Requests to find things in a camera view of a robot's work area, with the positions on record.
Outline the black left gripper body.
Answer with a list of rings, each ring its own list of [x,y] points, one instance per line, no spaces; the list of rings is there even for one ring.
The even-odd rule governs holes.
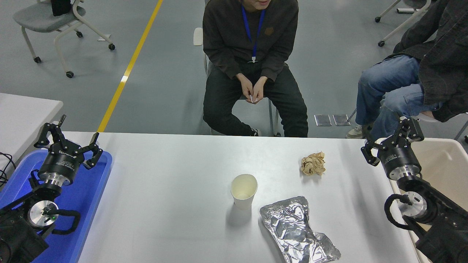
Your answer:
[[[46,174],[56,173],[67,179],[74,179],[80,164],[84,161],[83,153],[75,153],[79,147],[78,144],[73,142],[66,143],[65,146],[62,146],[59,142],[52,144],[38,172],[38,176],[45,179]]]

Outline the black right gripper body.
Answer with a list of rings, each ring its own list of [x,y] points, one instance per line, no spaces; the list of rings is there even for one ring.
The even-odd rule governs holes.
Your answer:
[[[396,169],[403,169],[414,174],[421,172],[421,165],[411,148],[411,143],[392,145],[381,143],[377,158],[381,161],[385,173],[397,174]]]

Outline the person's left hand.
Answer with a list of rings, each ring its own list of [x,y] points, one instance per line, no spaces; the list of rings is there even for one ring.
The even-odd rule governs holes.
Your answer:
[[[253,86],[251,94],[251,102],[256,104],[264,98],[264,86],[268,80],[268,77],[261,76],[259,80]]]

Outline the person's right hand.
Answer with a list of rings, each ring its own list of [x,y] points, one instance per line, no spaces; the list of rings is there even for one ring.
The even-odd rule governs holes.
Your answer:
[[[252,92],[253,92],[252,82],[243,73],[236,74],[236,78],[239,80],[239,82],[241,84],[242,94],[246,98],[246,101],[248,103],[253,103],[253,101],[252,101]]]

